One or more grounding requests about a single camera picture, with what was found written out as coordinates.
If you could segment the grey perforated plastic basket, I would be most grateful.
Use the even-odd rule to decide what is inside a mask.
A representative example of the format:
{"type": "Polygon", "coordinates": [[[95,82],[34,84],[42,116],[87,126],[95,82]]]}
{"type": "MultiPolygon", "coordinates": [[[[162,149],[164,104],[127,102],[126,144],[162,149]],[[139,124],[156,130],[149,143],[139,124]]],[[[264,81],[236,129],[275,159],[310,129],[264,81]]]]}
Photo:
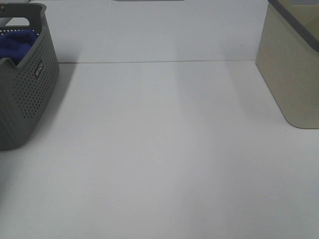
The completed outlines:
{"type": "Polygon", "coordinates": [[[25,26],[2,26],[0,36],[30,29],[38,38],[15,65],[0,59],[0,149],[20,147],[30,138],[52,96],[59,65],[41,3],[1,3],[1,18],[25,18],[25,26]]]}

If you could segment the blue microfibre towel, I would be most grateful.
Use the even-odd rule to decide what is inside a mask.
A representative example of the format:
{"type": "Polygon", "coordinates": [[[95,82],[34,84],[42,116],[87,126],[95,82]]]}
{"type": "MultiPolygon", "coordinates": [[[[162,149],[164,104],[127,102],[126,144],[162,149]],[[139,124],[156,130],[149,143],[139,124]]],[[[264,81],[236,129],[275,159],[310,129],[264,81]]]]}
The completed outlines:
{"type": "Polygon", "coordinates": [[[11,59],[18,65],[37,38],[37,34],[30,29],[5,33],[0,37],[0,58],[11,59]]]}

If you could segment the beige plastic bin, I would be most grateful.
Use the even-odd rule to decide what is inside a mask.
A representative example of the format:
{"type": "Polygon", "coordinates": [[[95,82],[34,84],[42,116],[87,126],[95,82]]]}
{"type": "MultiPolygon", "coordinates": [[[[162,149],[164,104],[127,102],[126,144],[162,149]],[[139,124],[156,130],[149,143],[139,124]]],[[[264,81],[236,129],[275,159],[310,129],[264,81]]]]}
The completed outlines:
{"type": "Polygon", "coordinates": [[[270,0],[256,66],[285,120],[319,127],[319,2],[270,0]]]}

